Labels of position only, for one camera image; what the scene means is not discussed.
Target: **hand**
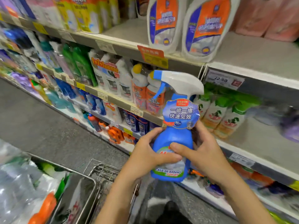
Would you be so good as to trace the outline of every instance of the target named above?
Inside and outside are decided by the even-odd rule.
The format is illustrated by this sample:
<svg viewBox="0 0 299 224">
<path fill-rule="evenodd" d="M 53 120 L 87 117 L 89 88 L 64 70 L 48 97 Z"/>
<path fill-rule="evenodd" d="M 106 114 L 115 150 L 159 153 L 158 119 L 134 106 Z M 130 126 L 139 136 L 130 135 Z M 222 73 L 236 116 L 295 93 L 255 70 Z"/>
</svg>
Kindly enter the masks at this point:
<svg viewBox="0 0 299 224">
<path fill-rule="evenodd" d="M 223 186 L 228 177 L 236 172 L 226 160 L 214 136 L 207 128 L 197 121 L 195 125 L 202 144 L 195 150 L 188 147 L 171 143 L 170 148 L 183 157 L 189 159 L 198 169 L 200 169 L 211 181 Z"/>
<path fill-rule="evenodd" d="M 151 140 L 162 131 L 162 127 L 157 127 L 140 138 L 130 158 L 123 166 L 120 175 L 125 175 L 126 178 L 135 181 L 149 173 L 156 166 L 165 163 L 176 163 L 182 159 L 181 155 L 175 153 L 155 153 L 150 147 Z"/>
</svg>

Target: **forearm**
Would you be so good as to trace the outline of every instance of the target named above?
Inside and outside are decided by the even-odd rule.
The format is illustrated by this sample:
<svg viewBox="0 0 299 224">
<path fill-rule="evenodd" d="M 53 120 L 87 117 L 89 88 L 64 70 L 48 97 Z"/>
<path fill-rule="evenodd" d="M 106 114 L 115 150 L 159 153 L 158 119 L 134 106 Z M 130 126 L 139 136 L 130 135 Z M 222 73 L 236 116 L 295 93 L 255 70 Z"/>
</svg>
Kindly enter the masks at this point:
<svg viewBox="0 0 299 224">
<path fill-rule="evenodd" d="M 112 184 L 95 224 L 122 224 L 128 222 L 130 203 L 134 193 L 134 180 L 119 174 Z"/>
<path fill-rule="evenodd" d="M 222 189 L 241 224 L 275 224 L 258 197 L 237 173 L 228 177 Z"/>
</svg>

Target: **yellow cap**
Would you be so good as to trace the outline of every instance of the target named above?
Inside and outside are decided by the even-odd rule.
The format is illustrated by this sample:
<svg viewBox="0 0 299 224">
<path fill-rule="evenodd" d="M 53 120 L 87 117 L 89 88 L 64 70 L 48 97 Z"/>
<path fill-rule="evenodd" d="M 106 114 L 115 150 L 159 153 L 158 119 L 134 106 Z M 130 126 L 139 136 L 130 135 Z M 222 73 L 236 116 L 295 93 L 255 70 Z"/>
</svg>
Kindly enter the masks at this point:
<svg viewBox="0 0 299 224">
<path fill-rule="evenodd" d="M 150 78 L 151 78 L 151 79 L 154 79 L 154 71 L 152 71 L 152 72 L 150 73 Z"/>
<path fill-rule="evenodd" d="M 135 74 L 140 74 L 141 70 L 142 70 L 142 64 L 136 64 L 136 65 L 133 67 L 133 72 L 134 72 Z"/>
</svg>

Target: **blue spray bottle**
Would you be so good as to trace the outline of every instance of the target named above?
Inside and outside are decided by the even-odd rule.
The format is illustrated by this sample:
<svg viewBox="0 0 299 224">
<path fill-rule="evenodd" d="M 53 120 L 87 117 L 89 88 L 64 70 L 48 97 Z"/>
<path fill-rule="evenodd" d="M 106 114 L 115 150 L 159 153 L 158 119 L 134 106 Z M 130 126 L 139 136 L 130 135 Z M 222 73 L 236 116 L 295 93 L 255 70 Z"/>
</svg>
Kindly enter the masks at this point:
<svg viewBox="0 0 299 224">
<path fill-rule="evenodd" d="M 161 86 L 152 98 L 153 100 L 163 92 L 166 86 L 171 86 L 175 93 L 163 109 L 166 130 L 157 137 L 152 149 L 156 153 L 173 153 L 174 151 L 169 148 L 172 142 L 193 149 L 191 129 L 199 119 L 199 110 L 198 106 L 193 104 L 189 98 L 193 94 L 204 94 L 202 82 L 187 73 L 163 70 L 155 70 L 154 79 L 161 80 Z M 189 168 L 190 161 L 183 157 L 175 164 L 156 167 L 151 170 L 151 175 L 162 181 L 181 182 L 187 176 Z"/>
</svg>

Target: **aisle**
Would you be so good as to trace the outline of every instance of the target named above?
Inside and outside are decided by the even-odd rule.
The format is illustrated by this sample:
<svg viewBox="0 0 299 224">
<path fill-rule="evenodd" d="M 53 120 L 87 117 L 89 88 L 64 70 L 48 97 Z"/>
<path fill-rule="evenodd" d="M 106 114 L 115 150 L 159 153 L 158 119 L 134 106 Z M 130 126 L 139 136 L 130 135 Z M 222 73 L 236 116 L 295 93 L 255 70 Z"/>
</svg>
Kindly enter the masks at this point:
<svg viewBox="0 0 299 224">
<path fill-rule="evenodd" d="M 128 156 L 0 79 L 0 138 L 23 151 L 82 172 L 91 158 L 121 168 Z M 173 185 L 193 224 L 234 224 L 232 218 Z"/>
</svg>

